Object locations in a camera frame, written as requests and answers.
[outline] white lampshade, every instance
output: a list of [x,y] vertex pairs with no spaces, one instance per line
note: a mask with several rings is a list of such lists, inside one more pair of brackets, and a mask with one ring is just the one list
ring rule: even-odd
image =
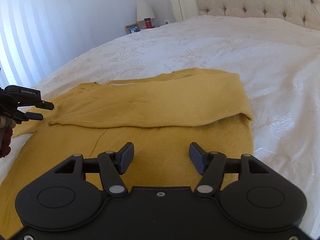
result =
[[150,4],[146,0],[137,1],[137,22],[144,21],[146,18],[155,18]]

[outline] wooden picture frame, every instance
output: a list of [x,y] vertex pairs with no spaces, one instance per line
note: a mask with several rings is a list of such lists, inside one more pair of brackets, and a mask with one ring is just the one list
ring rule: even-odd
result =
[[128,34],[130,34],[130,33],[137,33],[137,32],[140,31],[140,27],[139,27],[138,23],[134,23],[134,24],[127,25],[127,26],[125,27],[125,30],[126,30],[126,32],[127,32]]

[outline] white floral bedspread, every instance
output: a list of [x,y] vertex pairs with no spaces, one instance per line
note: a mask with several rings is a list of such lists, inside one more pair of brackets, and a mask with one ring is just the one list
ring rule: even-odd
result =
[[[301,228],[320,235],[320,31],[279,19],[196,17],[130,34],[75,58],[40,82],[44,99],[81,82],[104,83],[185,68],[239,73],[255,116],[255,155],[301,188]],[[29,135],[0,160],[3,180]]]

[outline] yellow sweater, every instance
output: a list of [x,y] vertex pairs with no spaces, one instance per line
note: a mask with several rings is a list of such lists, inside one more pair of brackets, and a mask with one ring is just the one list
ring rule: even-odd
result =
[[[133,142],[126,186],[191,186],[200,180],[188,157],[191,142],[230,158],[252,153],[252,113],[239,75],[188,69],[140,80],[80,84],[52,99],[42,122],[18,125],[14,135],[34,132],[0,186],[0,234],[22,225],[17,193],[72,154],[93,158]],[[101,188],[98,174],[87,180]]]

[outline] bed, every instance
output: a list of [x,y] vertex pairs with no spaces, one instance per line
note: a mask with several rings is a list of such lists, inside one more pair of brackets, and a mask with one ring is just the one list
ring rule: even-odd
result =
[[[200,67],[239,73],[255,117],[254,154],[303,190],[300,225],[320,235],[320,0],[171,0],[177,22],[89,50],[42,80],[49,100],[83,82]],[[30,134],[0,159],[5,178]]]

